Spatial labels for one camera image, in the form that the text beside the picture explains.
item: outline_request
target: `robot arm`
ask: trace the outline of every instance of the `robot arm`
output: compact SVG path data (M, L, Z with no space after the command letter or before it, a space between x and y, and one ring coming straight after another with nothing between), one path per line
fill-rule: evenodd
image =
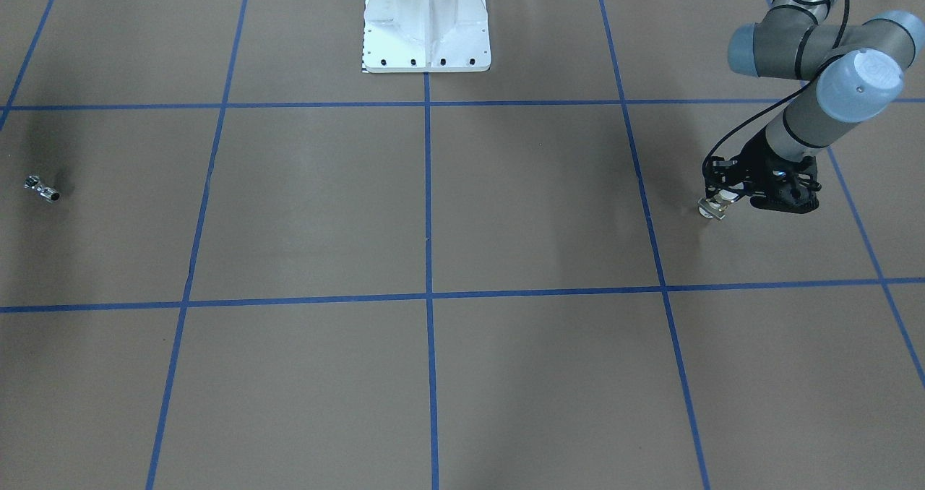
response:
M736 157L707 157L698 204L705 217L723 219L743 197L763 210L817 209L816 154L902 92L904 69L925 46L925 25L907 12L860 26L820 25L835 2L774 0L761 23L734 33L733 71L810 82Z

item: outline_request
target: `black cable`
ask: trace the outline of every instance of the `black cable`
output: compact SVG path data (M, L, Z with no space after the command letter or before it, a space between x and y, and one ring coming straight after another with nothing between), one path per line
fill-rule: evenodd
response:
M829 0L817 1L815 3L808 2L805 0L793 0L793 1L803 4L804 6L822 6L824 4L830 8ZM848 27L848 16L850 12L851 12L851 0L845 0L845 12L842 15L842 23L839 26L838 35L835 36L835 43L832 44L832 49L838 48L838 46L841 45L842 43L842 38L843 36L845 36L845 30ZM717 141L716 145L713 145L713 148L710 148L710 151L707 152L707 157L704 158L703 164L700 166L700 171L703 174L704 180L707 182L707 184L715 188L721 188L733 194L739 194L739 196L746 196L747 194L749 194L749 192L747 192L746 190L739 189L739 188L736 188L736 189L729 188L728 186L724 186L724 184L719 184L717 183L717 181L711 180L710 174L707 173L707 165L710 164L711 158L713 158L713 155L716 154L716 151L719 150L721 145L723 145L723 143L726 143L726 141L729 138L736 135L737 132L741 131L743 128L746 128L747 126L752 124L753 121L756 121L758 118L764 116L765 114L768 114L771 111L774 111L774 109L779 108L783 104L786 104L788 101L798 97L800 94L803 93L803 91L806 91L806 89L809 88L810 85L812 85L813 79L816 79L820 74L822 74L823 71L825 71L827 67L829 67L830 64L832 64L832 62L836 61L836 59L841 58L841 56L842 55L835 56L835 58L829 59L829 61L826 61L825 63L823 63L822 66L819 66L819 69L816 70L815 76L813 76L813 78L806 85L803 85L802 87L797 89L796 92L793 92L787 98L784 98L778 101L777 103L770 106L769 108L766 108L763 111L760 111L758 114L753 115L751 118L747 119L746 121L741 122L736 128L727 132L727 134L724 135L723 138L720 138L720 141Z

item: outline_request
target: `blue joint cap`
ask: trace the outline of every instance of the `blue joint cap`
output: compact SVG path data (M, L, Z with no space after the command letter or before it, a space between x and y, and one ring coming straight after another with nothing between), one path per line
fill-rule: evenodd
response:
M726 58L729 69L757 78L757 68L754 67L754 25L744 25L733 33Z
M912 37L912 44L916 47L916 55L912 58L912 61L915 61L918 58L918 53L921 52L922 48L925 48L925 25L923 25L922 21L912 13L902 12L899 9L883 12L871 20L876 19L892 20L903 26L903 29Z
M903 91L903 70L876 49L852 51L829 65L816 87L819 106L845 124L880 114Z

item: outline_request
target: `grid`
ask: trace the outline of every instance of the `grid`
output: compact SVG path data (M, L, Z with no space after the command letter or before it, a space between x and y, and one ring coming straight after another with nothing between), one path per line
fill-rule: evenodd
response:
M628 99L624 92L624 83L621 78L620 64L618 59L618 50L614 42L614 36L611 32L610 20L608 20L608 10L606 0L598 0L601 8L601 20L603 29L610 49L611 64L614 68L614 79L618 92L618 98L604 100L516 100L516 101L435 101L431 99L430 76L423 75L423 101L379 101L379 102L253 102L253 103L235 103L229 102L231 94L231 85L234 78L235 62L238 54L238 44L241 42L241 32L246 21L248 0L241 0L240 10L238 11L238 22L232 43L231 56L228 59L228 71L225 76L225 87L221 101L216 103L165 103L165 104L122 104L122 105L16 105L17 92L23 77L29 68L33 52L42 35L43 28L46 26L46 20L53 10L55 0L48 0L44 9L42 18L30 43L26 56L23 59L19 73L17 73L16 82L7 98L6 105L0 114L0 130L13 111L144 111L145 109L217 109L218 123L215 127L215 136L212 141L212 149L209 158L208 170L205 174L205 185L202 190L202 201L199 206L198 220L194 234L194 243L189 251L189 275L185 282L183 296L181 300L169 300L161 302L124 302L109 304L74 304L74 305L50 305L50 306L3 306L0 313L32 313L32 312L67 312L78 310L106 311L118 309L178 309L178 321L176 322L176 334L172 346L171 362L168 367L168 377L165 381L163 403L158 417L158 431L153 442L151 464L148 473L147 488L155 487L155 477L158 472L158 458L160 454L161 442L163 439L166 420L168 420L169 404L171 404L171 391L173 386L176 365L179 362L179 351L181 350L181 341L183 337L184 323L188 309L193 308L225 308L226 306L273 306L273 305L306 305L306 304L342 304L342 303L359 303L359 302L376 302L376 301L397 301L397 300L420 300L426 302L426 328L427 328L427 345L429 346L429 389L430 389L430 428L431 428L431 474L432 486L436 490L439 488L439 447L437 447L437 384L436 378L436 351L435 351L435 329L434 329L434 301L442 299L464 299L464 298L519 298L519 296L582 296L582 295L618 295L618 293L660 293L664 305L664 312L668 323L668 329L671 333L671 342L674 347L675 361L681 391L684 394L684 403L687 406L687 417L690 424L691 435L693 438L694 449L697 454L697 462L700 465L700 475L704 488L710 488L710 477L707 473L707 461L700 443L700 433L697 430L697 417L694 413L694 403L691 398L690 388L687 382L687 372L684 367L684 356L681 352L681 341L674 322L674 313L671 308L671 293L681 292L713 292L726 290L753 290L753 289L787 289L787 288L817 288L827 286L862 286L874 285L882 289L883 295L889 304L893 318L895 318L898 331L901 333L908 349L909 357L918 372L919 380L925 387L925 371L922 369L921 361L916 354L916 349L912 344L905 323L895 300L893 300L891 286L894 285L922 285L925 283L925 277L888 277L883 273L881 264L873 249L866 232L862 216L853 202L853 197L848 186L845 174L839 166L835 151L829 148L828 154L835 167L835 174L846 197L850 207L853 220L855 220L858 231L869 254L870 262L876 272L876 278L870 279L819 279L819 280L797 280L796 282L770 282L770 283L703 283L703 285L671 285L666 282L664 270L662 267L660 250L658 250L658 237L652 223L652 214L650 211L650 200L648 200L647 189L645 189L645 180L642 167L640 165L637 147L635 147L633 122L631 120L629 106L631 105L658 105L658 104L757 104L767 105L777 101L777 98L678 98L678 99ZM925 103L925 98L900 98L900 103ZM498 290L498 291L450 291L442 292L434 289L433 282L433 226L432 226L432 173L431 173L431 113L433 108L453 108L453 107L499 107L499 106L591 106L591 105L613 105L620 106L622 117L624 117L625 130L630 145L630 151L633 157L635 176L637 177L638 194L642 209L647 221L648 240L650 240L652 259L655 264L658 285L645 286L614 286L614 287L595 287L595 288L576 288L576 289L527 289L527 290ZM222 138L222 128L225 121L225 114L228 109L238 108L382 108L382 107L401 107L401 108L422 108L423 109L423 127L425 127L425 200L426 200L426 290L420 293L380 293L379 295L356 295L356 296L304 296L304 298L251 298L251 299L213 299L213 300L194 300L191 299L192 285L194 285L194 276L196 262L199 253L199 243L202 238L202 228L204 228L205 217L208 209L210 196L210 182L212 172L215 168L215 157L217 157L219 145Z

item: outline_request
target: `wire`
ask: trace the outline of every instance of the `wire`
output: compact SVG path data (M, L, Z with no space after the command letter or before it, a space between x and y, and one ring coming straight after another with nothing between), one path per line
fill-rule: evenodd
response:
M795 1L796 3L800 3L804 6L825 5L828 8L832 6L830 5L829 0L820 0L816 2L809 2L806 0L793 0L793 1ZM843 36L845 36L845 31L848 27L848 16L850 15L850 12L851 12L851 0L845 0L845 11L842 13L842 23L838 28L838 35L835 36L835 42L832 44L832 49L838 48L838 46L841 45L842 43L842 38ZM803 85L802 87L797 89L797 91L790 94L787 98L784 98L778 101L777 103L770 106L769 108L763 109L763 111L760 111L759 113L753 115L751 118L747 119L746 121L741 122L736 128L727 132L727 134L724 135L723 138L720 138L720 141L717 141L716 145L713 145L713 148L710 148L710 151L707 152L707 157L704 158L703 164L700 166L700 171L703 174L704 180L707 182L707 184L715 188L721 188L733 194L739 194L739 196L746 196L747 194L749 194L747 190L739 189L739 188L730 188L729 186L726 186L725 184L720 184L717 181L713 181L712 179L710 179L710 174L707 173L707 165L710 165L711 158L713 158L713 155L716 154L716 151L719 150L721 145L723 145L723 143L726 143L726 141L729 140L729 138L736 135L737 132L741 131L743 128L746 128L747 126L752 124L752 122L756 121L758 118L764 116L765 114L768 114L771 111L774 111L774 109L779 108L783 104L786 104L790 100L798 97L800 94L803 93L803 91L806 91L806 89L809 88L810 85L812 85L813 79L816 79L820 74L822 74L823 71L825 71L827 67L829 67L830 64L832 64L832 62L836 61L836 59L839 59L839 58L841 58L841 56L835 56L835 58L829 59L829 61L826 61L825 63L823 63L822 66L819 66L819 69L816 70L816 74L813 76L813 78L809 82L806 83L806 85Z

